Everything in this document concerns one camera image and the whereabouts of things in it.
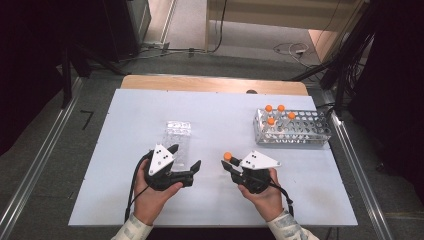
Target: orange cap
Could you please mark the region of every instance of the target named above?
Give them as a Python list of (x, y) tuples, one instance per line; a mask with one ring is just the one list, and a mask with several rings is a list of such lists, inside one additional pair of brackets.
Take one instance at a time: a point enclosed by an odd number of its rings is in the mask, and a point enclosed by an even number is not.
[(287, 117), (289, 117), (290, 120), (293, 120), (296, 117), (296, 114), (294, 114), (294, 112), (289, 112), (289, 115), (287, 115)]
[(233, 155), (231, 155), (230, 152), (225, 152), (224, 153), (224, 160), (225, 161), (230, 161), (232, 157), (233, 157)]
[(278, 108), (277, 109), (278, 109), (278, 111), (282, 112), (286, 108), (284, 107), (284, 105), (278, 105)]
[(266, 105), (265, 111), (271, 112), (272, 111), (272, 106), (271, 105)]
[(275, 120), (274, 120), (274, 118), (268, 118), (267, 122), (268, 122), (269, 125), (274, 125)]

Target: clear plastic box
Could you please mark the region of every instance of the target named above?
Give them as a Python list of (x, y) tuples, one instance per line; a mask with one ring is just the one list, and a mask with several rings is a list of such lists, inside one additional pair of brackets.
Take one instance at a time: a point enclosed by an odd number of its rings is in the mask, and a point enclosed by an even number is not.
[(191, 136), (190, 122), (167, 121), (162, 145), (166, 148), (178, 144), (178, 151), (174, 154), (173, 171), (186, 170), (188, 147)]

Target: table surface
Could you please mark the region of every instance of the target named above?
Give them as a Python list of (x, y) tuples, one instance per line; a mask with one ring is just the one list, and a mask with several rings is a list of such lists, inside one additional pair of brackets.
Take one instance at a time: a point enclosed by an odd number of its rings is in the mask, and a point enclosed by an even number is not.
[[(223, 91), (230, 91), (237, 85), (243, 88), (238, 89), (239, 93), (217, 93), (215, 91), (220, 88), (220, 81), (224, 82), (221, 87)], [(193, 86), (201, 86), (203, 82), (206, 85), (217, 85), (212, 92), (168, 90), (183, 89), (184, 85), (193, 89)], [(116, 91), (69, 225), (108, 226), (123, 223), (133, 168), (139, 157), (157, 143), (152, 141), (160, 141), (163, 137), (167, 120), (189, 120), (192, 123), (187, 165), (201, 159), (202, 166), (195, 175), (193, 186), (182, 189), (168, 201), (155, 222), (156, 226), (265, 226), (254, 206), (241, 196), (230, 174), (223, 170), (220, 163), (225, 151), (244, 158), (251, 150), (281, 161), (282, 167), (277, 168), (279, 180), (295, 201), (295, 217), (299, 223), (319, 226), (357, 225), (328, 144), (312, 148), (270, 148), (256, 145), (254, 134), (249, 134), (250, 130), (253, 131), (253, 113), (259, 105), (284, 102), (288, 108), (314, 110), (311, 97), (265, 95), (264, 92), (240, 94), (246, 88), (262, 91), (259, 86), (264, 82), (256, 80), (128, 76), (122, 88), (129, 88), (129, 83), (133, 87), (154, 89)], [(297, 89), (306, 92), (303, 84), (269, 84), (284, 85), (280, 91), (292, 92)], [(157, 90), (161, 86), (167, 91)], [(158, 101), (146, 101), (152, 98)], [(213, 105), (216, 107), (208, 108), (207, 114), (193, 112), (193, 109), (201, 109), (201, 106)], [(237, 124), (229, 124), (222, 116), (238, 118)]]

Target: black cabinet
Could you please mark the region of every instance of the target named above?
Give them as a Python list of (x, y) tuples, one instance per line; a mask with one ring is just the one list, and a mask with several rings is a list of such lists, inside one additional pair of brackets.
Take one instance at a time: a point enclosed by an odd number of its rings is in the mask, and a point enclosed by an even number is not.
[[(76, 41), (106, 60), (119, 62), (139, 53), (151, 21), (147, 0), (79, 1), (72, 19)], [(63, 11), (69, 11), (62, 5)]]

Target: white sleeve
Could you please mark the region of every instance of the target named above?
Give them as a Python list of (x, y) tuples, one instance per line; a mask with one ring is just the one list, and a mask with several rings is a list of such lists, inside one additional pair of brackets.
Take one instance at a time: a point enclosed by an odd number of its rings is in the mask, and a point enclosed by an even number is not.
[(147, 226), (131, 214), (112, 240), (145, 240), (152, 229), (153, 226)]
[(318, 240), (311, 232), (302, 228), (287, 211), (267, 224), (276, 240)]

